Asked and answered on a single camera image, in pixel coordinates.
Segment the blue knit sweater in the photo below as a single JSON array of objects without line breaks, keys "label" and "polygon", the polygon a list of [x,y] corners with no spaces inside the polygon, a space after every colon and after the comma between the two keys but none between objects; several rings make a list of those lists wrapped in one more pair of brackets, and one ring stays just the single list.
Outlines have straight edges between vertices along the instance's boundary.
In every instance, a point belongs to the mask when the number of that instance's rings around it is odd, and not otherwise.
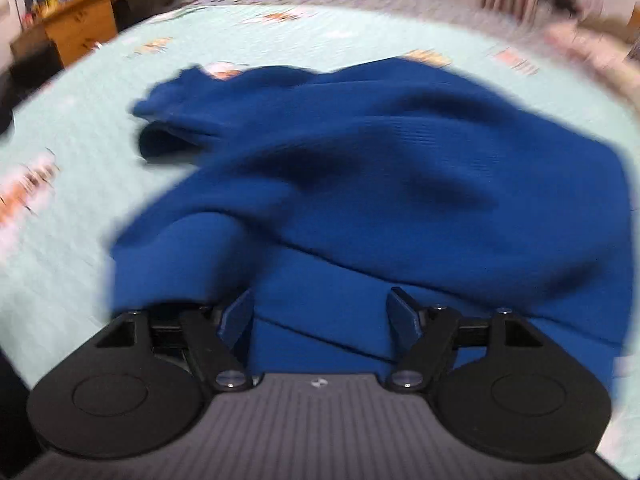
[{"label": "blue knit sweater", "polygon": [[251,372],[385,374],[397,286],[469,316],[511,309],[612,384],[634,248],[607,145],[403,58],[189,68],[134,116],[144,158],[198,166],[116,238],[114,312],[251,292]]}]

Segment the bee pattern quilted bedspread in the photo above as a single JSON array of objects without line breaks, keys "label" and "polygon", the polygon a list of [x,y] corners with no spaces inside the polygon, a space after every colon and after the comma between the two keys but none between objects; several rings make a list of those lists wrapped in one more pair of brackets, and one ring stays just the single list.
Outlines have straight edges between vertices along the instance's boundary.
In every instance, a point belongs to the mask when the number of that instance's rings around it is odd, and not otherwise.
[{"label": "bee pattern quilted bedspread", "polygon": [[[319,74],[403,58],[446,70],[607,145],[629,186],[634,286],[605,385],[508,308],[461,313],[450,371],[430,392],[385,374],[248,368],[252,386],[210,392],[186,362],[176,300],[114,312],[119,234],[194,174],[149,160],[134,106],[200,68],[227,80],[270,66]],[[1,347],[24,377],[21,416],[38,456],[26,479],[617,479],[614,392],[639,305],[639,127],[590,78],[515,39],[398,13],[204,0],[100,44],[15,114],[1,143]]]}]

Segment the floral pink pillow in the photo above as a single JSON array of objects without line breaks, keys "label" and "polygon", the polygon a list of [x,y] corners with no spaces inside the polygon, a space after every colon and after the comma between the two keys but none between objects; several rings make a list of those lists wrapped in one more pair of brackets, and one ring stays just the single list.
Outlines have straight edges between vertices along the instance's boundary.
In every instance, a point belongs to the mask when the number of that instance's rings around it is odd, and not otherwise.
[{"label": "floral pink pillow", "polygon": [[582,62],[602,84],[639,110],[639,44],[625,44],[571,22],[547,26],[544,36],[556,50]]}]

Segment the wooden desk with drawers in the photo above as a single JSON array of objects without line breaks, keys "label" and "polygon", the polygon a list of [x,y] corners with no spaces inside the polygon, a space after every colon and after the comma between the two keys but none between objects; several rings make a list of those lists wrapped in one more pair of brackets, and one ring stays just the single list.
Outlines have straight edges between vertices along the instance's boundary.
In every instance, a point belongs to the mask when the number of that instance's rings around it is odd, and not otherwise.
[{"label": "wooden desk with drawers", "polygon": [[118,0],[70,0],[40,18],[10,42],[14,61],[21,61],[52,41],[64,67],[73,65],[97,44],[118,35],[113,4]]}]

